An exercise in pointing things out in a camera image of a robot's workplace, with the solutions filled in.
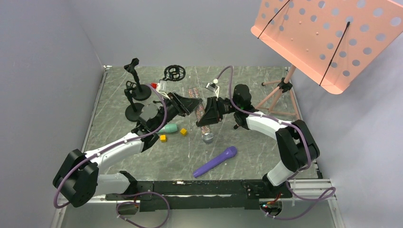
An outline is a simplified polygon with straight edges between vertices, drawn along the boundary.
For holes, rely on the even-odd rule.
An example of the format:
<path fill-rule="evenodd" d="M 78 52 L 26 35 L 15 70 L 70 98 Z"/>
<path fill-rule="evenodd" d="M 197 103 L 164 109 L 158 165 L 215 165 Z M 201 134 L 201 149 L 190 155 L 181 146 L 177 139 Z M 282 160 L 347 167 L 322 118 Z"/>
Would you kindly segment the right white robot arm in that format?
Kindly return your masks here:
<path fill-rule="evenodd" d="M 198 127 L 219 123 L 225 114 L 233 114 L 237 127 L 253 130 L 277 141 L 280 161 L 263 176 L 268 187 L 278 187 L 295 173 L 306 168 L 320 155 L 319 148 L 306 123 L 270 118 L 251 104 L 249 87 L 236 85 L 230 98 L 209 97 Z"/>

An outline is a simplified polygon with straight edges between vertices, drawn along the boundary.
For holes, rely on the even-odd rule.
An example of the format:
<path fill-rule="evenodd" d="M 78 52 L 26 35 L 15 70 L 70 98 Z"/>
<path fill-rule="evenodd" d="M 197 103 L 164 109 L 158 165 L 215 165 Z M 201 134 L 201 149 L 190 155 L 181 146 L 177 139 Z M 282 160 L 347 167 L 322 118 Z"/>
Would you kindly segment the tripod stand with shock mount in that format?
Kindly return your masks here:
<path fill-rule="evenodd" d="M 178 82 L 185 78 L 186 70 L 180 65 L 169 65 L 163 72 L 162 80 L 170 82 Z"/>

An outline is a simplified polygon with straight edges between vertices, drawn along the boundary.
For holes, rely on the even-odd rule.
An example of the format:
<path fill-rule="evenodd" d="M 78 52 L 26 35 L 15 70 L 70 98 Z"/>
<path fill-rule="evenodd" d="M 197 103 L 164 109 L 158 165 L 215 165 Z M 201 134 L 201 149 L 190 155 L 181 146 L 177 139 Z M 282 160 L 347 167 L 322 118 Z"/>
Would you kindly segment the round-base mic stand front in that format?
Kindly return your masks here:
<path fill-rule="evenodd" d="M 134 102 L 134 97 L 136 95 L 135 91 L 135 83 L 131 81 L 126 82 L 126 89 L 124 90 L 124 94 L 128 99 L 130 105 L 125 110 L 125 117 L 127 120 L 131 122 L 137 122 L 139 116 L 142 113 L 142 109 L 144 104 Z"/>

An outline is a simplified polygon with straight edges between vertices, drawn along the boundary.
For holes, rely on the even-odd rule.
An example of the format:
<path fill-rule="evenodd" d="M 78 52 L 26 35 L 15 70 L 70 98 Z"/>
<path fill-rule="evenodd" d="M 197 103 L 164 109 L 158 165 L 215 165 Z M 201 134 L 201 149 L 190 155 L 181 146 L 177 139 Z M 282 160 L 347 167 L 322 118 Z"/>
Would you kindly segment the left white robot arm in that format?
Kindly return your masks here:
<path fill-rule="evenodd" d="M 81 207 L 92 197 L 119 194 L 128 198 L 137 194 L 138 181 L 127 171 L 103 174 L 106 168 L 134 154 L 151 148 L 159 139 L 157 132 L 176 116 L 190 115 L 202 103 L 201 98 L 188 98 L 169 93 L 160 97 L 161 106 L 147 105 L 138 117 L 136 127 L 121 139 L 91 151 L 71 151 L 53 179 L 57 189 L 55 208 L 71 204 Z"/>

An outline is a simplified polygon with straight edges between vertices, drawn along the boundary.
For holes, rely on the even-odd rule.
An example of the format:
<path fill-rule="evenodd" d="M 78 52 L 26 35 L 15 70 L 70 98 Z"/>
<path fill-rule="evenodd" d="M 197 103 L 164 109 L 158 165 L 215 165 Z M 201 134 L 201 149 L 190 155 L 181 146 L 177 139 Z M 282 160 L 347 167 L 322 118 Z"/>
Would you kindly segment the purple microphone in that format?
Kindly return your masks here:
<path fill-rule="evenodd" d="M 238 149 L 235 146 L 230 146 L 226 148 L 221 154 L 214 157 L 212 160 L 208 161 L 198 169 L 193 172 L 193 177 L 198 178 L 211 169 L 215 168 L 216 166 L 220 165 L 221 163 L 225 162 L 228 159 L 235 157 L 238 153 Z"/>

